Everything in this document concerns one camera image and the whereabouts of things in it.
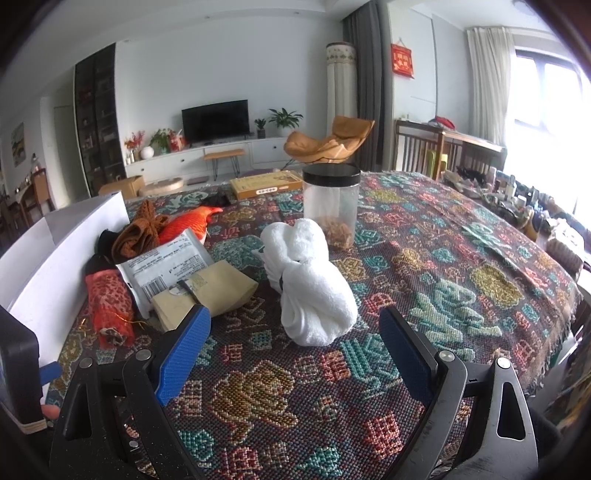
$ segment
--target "white vase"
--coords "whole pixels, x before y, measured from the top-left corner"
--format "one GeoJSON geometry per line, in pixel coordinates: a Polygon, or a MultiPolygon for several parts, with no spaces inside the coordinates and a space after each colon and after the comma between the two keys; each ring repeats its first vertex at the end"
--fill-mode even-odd
{"type": "Polygon", "coordinates": [[[142,157],[142,160],[148,160],[154,156],[154,149],[152,147],[144,147],[139,152],[139,156],[142,157]]]}
{"type": "Polygon", "coordinates": [[[292,127],[279,127],[277,129],[279,136],[283,138],[289,137],[293,131],[294,129],[292,127]]]}

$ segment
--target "white cabinet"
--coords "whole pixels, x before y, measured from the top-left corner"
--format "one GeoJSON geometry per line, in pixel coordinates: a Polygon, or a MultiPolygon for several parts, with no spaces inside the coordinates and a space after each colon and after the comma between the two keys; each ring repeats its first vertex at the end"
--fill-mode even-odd
{"type": "Polygon", "coordinates": [[[290,157],[283,150],[285,138],[268,138],[252,143],[252,164],[259,168],[283,166],[290,157]]]}
{"type": "MultiPolygon", "coordinates": [[[[226,142],[207,147],[190,148],[182,152],[159,155],[149,160],[139,160],[125,167],[128,177],[142,175],[146,183],[181,177],[185,180],[209,175],[213,179],[213,164],[203,156],[226,150],[244,150],[238,157],[242,173],[257,168],[283,167],[290,157],[283,151],[285,138],[252,139],[238,142],[226,142]]],[[[219,160],[219,174],[232,174],[232,162],[229,158],[219,160]]]]}

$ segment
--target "finger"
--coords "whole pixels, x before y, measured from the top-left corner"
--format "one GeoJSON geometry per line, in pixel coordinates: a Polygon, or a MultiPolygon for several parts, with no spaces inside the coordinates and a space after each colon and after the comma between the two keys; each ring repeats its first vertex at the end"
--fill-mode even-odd
{"type": "Polygon", "coordinates": [[[55,405],[41,405],[41,413],[50,420],[57,420],[60,416],[60,407],[55,405]]]}

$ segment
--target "barcode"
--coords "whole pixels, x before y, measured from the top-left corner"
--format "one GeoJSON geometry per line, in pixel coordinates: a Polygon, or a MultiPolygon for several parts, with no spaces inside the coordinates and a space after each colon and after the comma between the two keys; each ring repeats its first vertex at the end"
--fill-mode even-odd
{"type": "Polygon", "coordinates": [[[146,285],[142,285],[142,290],[144,294],[149,298],[152,299],[155,295],[158,295],[161,291],[166,290],[168,287],[162,277],[156,277],[151,282],[146,283],[146,285]]]}

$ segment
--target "red bag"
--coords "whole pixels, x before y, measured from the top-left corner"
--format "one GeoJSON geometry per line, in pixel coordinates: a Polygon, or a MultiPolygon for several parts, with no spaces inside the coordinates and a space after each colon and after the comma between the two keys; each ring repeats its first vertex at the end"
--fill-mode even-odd
{"type": "Polygon", "coordinates": [[[90,319],[101,348],[131,346],[135,335],[134,308],[119,270],[103,270],[85,277],[90,319]]]}

